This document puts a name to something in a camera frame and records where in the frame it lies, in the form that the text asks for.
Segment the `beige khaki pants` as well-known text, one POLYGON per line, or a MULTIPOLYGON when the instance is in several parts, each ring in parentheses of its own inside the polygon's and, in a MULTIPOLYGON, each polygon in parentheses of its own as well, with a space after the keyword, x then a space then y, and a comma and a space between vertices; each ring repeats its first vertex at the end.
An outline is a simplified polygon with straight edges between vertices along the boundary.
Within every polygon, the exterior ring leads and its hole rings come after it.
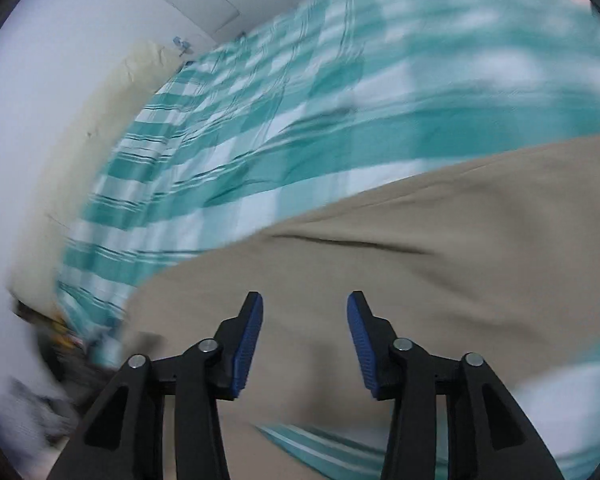
POLYGON ((375 188, 162 271, 128 301, 123 349, 173 356, 248 292, 264 323, 246 392, 222 411, 236 479, 307 479, 262 422, 385 422, 363 387, 346 304, 362 292, 438 356, 482 354, 513 386, 600 343, 600 134, 375 188))

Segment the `cream padded headboard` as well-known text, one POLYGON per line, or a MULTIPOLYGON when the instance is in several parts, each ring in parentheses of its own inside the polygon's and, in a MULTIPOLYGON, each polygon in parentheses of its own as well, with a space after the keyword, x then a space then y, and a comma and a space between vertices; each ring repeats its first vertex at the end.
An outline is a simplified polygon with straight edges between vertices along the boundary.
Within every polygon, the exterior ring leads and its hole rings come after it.
POLYGON ((56 278, 70 226, 126 127, 184 60, 142 41, 91 93, 50 150, 17 237, 7 288, 42 315, 56 311, 56 278))

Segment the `teal white plaid bedsheet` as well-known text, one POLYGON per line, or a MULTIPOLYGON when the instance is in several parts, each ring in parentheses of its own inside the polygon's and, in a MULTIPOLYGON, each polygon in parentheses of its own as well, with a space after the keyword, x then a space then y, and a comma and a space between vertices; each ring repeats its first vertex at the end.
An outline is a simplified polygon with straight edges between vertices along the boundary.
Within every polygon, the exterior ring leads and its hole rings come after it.
POLYGON ((452 162, 600 128, 600 18, 570 0, 306 0, 184 66, 69 231, 62 313, 120 358, 152 274, 452 162))

